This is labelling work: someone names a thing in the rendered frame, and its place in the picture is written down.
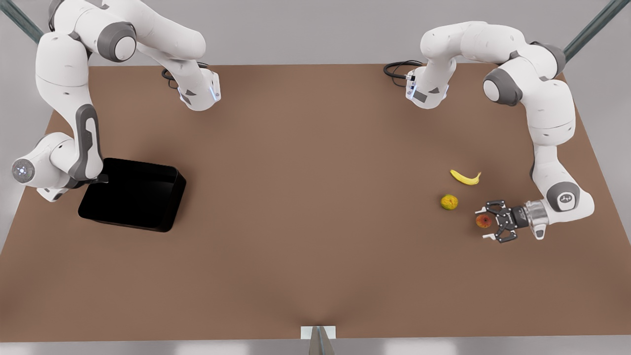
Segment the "yellow banana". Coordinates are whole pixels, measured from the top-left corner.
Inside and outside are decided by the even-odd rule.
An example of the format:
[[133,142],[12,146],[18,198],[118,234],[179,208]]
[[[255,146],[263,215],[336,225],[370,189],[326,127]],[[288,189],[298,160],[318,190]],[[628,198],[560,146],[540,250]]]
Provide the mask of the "yellow banana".
[[482,173],[479,172],[475,177],[472,178],[472,177],[466,177],[462,175],[461,173],[458,173],[458,171],[456,170],[450,170],[449,173],[451,174],[451,176],[453,176],[453,178],[455,178],[460,183],[469,185],[469,186],[479,184],[480,175],[482,175]]

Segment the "silver frame post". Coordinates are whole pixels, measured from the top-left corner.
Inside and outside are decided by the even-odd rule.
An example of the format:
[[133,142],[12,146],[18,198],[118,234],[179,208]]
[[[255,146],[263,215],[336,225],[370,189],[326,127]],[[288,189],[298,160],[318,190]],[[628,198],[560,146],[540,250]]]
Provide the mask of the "silver frame post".
[[0,11],[22,30],[34,43],[39,43],[43,31],[13,2],[0,0]]
[[308,355],[335,355],[333,345],[328,337],[327,329],[334,326],[313,326],[310,336]]
[[566,63],[574,58],[631,0],[609,0],[606,6],[565,47]]

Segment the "black storage box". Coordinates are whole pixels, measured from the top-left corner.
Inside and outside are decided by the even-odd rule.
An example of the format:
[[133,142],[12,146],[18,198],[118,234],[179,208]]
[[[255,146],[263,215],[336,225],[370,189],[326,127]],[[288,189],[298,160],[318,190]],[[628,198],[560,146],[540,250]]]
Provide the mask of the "black storage box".
[[172,166],[106,158],[102,175],[107,182],[86,189],[79,216],[103,224],[168,232],[186,187]]

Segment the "white post foot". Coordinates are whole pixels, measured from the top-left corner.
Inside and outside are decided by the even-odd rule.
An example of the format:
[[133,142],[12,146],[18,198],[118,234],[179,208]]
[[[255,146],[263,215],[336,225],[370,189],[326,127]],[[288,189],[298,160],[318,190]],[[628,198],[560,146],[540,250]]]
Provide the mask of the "white post foot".
[[302,326],[300,328],[300,339],[317,339],[318,337],[327,336],[328,339],[336,339],[337,332],[336,326],[331,325],[317,325],[317,326]]

